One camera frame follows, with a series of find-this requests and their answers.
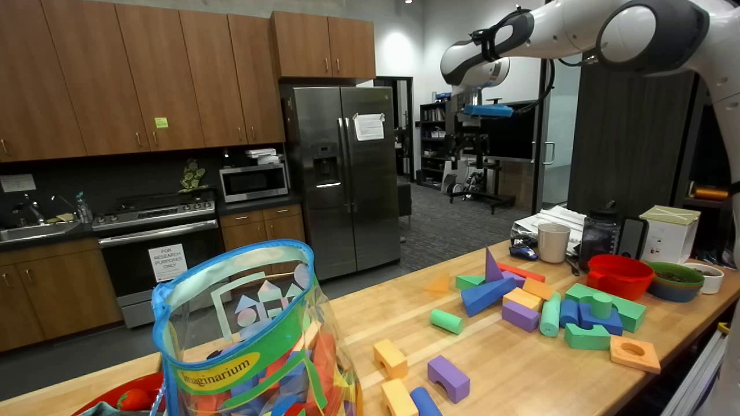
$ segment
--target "sink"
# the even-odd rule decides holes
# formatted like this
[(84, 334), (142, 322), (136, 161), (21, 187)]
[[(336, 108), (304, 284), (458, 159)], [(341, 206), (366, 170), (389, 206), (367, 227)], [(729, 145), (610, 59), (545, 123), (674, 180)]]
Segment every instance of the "sink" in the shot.
[(33, 223), (33, 227), (18, 227), (18, 228), (0, 228), (0, 243), (23, 243), (23, 240), (43, 240), (69, 233), (78, 227), (78, 222), (69, 223)]

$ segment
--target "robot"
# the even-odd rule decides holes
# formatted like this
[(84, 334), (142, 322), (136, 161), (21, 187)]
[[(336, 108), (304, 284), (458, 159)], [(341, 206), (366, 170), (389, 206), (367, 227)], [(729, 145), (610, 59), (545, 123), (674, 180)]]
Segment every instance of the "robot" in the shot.
[[(440, 69), (458, 94), (503, 84), (506, 57), (587, 54), (604, 66), (638, 73), (697, 72), (711, 91), (730, 167), (740, 266), (740, 7), (733, 0), (554, 0), (514, 9), (499, 22), (455, 41)], [(705, 414), (740, 414), (740, 307), (722, 379)]]

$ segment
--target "purple block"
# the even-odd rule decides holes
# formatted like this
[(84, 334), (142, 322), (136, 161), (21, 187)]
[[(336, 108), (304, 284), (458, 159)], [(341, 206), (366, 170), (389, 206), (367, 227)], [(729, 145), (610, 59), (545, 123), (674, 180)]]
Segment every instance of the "purple block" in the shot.
[(468, 316), (482, 314), (487, 307), (499, 303), (512, 289), (515, 289), (515, 280), (484, 282), (482, 287), (463, 292), (463, 307)]
[(446, 397), (461, 401), (470, 395), (470, 379), (445, 356), (428, 362), (428, 376), (433, 383), (443, 383)]
[(565, 297), (561, 303), (561, 329), (565, 329), (567, 323), (580, 326), (580, 312), (578, 312), (578, 301), (573, 297)]
[(525, 277), (515, 274), (515, 273), (503, 273), (504, 280), (515, 280), (515, 287), (525, 287)]
[(499, 263), (495, 263), (495, 258), (487, 249), (487, 282), (499, 282), (499, 280), (503, 280)]
[(610, 314), (607, 318), (599, 318), (592, 314), (592, 306), (587, 301), (580, 301), (578, 306), (580, 329), (604, 326), (610, 334), (623, 334), (625, 326), (617, 307), (610, 307)]
[(418, 416), (443, 416), (443, 412), (437, 408), (433, 395), (424, 385), (411, 390), (411, 399), (415, 399), (415, 404), (418, 408)]
[(503, 316), (528, 332), (536, 331), (536, 323), (539, 323), (539, 312), (512, 301), (504, 301)]

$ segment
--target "refrigerator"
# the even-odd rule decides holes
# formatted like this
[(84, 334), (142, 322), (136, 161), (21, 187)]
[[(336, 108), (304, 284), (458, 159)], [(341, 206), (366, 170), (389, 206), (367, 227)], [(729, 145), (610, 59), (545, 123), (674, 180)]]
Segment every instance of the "refrigerator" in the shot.
[(399, 260), (391, 87), (292, 85), (282, 106), (320, 280)]

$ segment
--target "white box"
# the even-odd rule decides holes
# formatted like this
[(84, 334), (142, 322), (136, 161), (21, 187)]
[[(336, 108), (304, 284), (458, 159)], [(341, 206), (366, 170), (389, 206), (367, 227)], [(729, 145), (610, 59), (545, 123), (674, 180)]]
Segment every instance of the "white box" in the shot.
[(681, 263), (692, 256), (698, 228), (698, 210), (652, 206), (640, 215), (648, 222), (644, 260)]

